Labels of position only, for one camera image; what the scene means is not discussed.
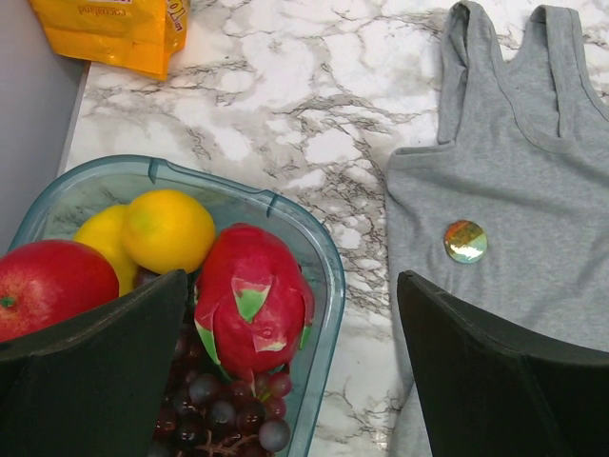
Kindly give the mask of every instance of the white marble table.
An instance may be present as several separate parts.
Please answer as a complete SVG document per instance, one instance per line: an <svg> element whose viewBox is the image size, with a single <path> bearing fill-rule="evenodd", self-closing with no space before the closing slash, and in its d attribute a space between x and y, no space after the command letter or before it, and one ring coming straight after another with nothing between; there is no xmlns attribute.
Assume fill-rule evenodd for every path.
<svg viewBox="0 0 609 457"><path fill-rule="evenodd" d="M344 321L311 456L386 453L403 396L388 305L383 169L434 144L448 0L192 0L187 48L156 83L93 65L68 168L167 158L309 208L344 259ZM481 0L506 58L539 3ZM575 8L594 85L609 92L609 6Z"/></svg>

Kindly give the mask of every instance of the fruit basket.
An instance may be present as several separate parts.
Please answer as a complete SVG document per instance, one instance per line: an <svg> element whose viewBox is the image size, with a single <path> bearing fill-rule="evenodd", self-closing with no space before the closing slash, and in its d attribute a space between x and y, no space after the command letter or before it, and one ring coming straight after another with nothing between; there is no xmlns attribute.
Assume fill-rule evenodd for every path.
<svg viewBox="0 0 609 457"><path fill-rule="evenodd" d="M344 270L323 226L305 209L268 190L252 189L166 160L122 155L97 159L56 179L34 202L10 249L71 239L90 216L153 189L178 189L201 202L217 229L246 222L281 238L295 255L315 295L307 344L290 366L285 398L289 445L277 457L305 457L323 399L344 309Z"/></svg>

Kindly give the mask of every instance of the lemon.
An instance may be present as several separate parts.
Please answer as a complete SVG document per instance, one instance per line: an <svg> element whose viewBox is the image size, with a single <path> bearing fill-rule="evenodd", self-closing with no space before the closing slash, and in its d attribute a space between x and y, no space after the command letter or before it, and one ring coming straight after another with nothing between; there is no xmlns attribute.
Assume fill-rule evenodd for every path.
<svg viewBox="0 0 609 457"><path fill-rule="evenodd" d="M213 219L203 205L174 189L151 190L134 199L122 233L129 256L158 274L196 270L215 238Z"/></svg>
<svg viewBox="0 0 609 457"><path fill-rule="evenodd" d="M114 205L90 217L73 237L74 241L91 246L101 253L118 277L119 295L134 289L137 264L123 248L121 233L127 205Z"/></svg>

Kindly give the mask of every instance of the round sticker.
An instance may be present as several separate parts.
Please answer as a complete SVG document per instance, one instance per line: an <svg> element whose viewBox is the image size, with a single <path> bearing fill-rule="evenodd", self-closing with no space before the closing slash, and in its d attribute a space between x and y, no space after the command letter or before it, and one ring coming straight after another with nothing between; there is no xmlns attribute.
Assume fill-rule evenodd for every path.
<svg viewBox="0 0 609 457"><path fill-rule="evenodd" d="M444 247L448 255L460 264L473 264L488 249L488 240L478 224L457 221L448 227L444 235Z"/></svg>

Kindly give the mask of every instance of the clothing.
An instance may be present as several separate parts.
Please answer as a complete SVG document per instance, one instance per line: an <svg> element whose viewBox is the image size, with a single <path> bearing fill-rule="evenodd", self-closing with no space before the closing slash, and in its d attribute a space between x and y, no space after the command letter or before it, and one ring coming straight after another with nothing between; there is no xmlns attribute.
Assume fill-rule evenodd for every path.
<svg viewBox="0 0 609 457"><path fill-rule="evenodd" d="M544 335L609 350L609 107L589 80L578 13L536 8L506 63L484 9L461 1L446 21L442 62L439 145L397 149L386 171L406 387L391 456L432 455L397 310L401 271ZM477 263L444 250L459 220L487 235Z"/></svg>

